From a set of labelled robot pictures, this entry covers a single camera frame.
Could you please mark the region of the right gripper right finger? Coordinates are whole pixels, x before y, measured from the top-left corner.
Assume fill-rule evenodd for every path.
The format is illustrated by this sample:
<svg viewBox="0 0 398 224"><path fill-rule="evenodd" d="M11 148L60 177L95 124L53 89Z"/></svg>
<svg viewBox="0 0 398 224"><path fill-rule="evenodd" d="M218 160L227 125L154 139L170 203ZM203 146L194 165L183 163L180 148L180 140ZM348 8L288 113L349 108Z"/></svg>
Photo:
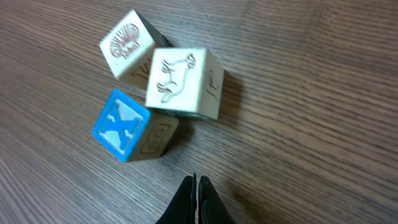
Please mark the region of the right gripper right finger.
<svg viewBox="0 0 398 224"><path fill-rule="evenodd" d="M198 189L198 221L201 224L236 224L211 180L201 176Z"/></svg>

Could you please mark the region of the shell picture block red side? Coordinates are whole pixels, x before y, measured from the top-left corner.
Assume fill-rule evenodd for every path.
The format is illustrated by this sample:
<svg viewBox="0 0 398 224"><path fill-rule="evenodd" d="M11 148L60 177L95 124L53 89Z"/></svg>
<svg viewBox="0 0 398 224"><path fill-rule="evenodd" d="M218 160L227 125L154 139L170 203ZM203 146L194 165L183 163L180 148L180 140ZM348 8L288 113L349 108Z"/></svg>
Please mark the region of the shell picture block red side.
<svg viewBox="0 0 398 224"><path fill-rule="evenodd" d="M115 79L147 89L154 50L169 44L136 10L130 10L99 43Z"/></svg>

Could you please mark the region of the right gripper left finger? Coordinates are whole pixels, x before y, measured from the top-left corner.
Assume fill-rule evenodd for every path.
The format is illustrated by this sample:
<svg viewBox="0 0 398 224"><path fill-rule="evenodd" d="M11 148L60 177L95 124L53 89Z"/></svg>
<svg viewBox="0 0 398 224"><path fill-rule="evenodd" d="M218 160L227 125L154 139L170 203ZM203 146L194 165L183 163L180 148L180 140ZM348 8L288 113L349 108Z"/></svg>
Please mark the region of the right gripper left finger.
<svg viewBox="0 0 398 224"><path fill-rule="evenodd" d="M165 212L155 224L195 224L196 192L196 173L184 177Z"/></svg>

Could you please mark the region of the blue letter X block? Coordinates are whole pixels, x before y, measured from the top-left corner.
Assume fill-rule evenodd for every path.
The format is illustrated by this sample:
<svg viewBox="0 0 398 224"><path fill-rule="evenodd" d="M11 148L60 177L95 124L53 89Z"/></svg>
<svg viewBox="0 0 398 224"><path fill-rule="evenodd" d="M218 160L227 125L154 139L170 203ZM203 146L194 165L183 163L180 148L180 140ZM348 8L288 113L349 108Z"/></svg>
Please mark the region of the blue letter X block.
<svg viewBox="0 0 398 224"><path fill-rule="evenodd" d="M121 162L161 157L179 125L139 98L113 89L92 129L93 137Z"/></svg>

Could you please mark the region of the horse picture block green side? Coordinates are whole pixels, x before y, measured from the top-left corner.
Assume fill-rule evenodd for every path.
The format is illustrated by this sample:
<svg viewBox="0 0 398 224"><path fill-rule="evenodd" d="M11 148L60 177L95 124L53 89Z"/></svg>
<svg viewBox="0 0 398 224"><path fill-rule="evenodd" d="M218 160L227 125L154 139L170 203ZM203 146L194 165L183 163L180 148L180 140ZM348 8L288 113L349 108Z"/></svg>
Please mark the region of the horse picture block green side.
<svg viewBox="0 0 398 224"><path fill-rule="evenodd" d="M223 66L208 49L155 49L146 106L179 116L217 120L223 81Z"/></svg>

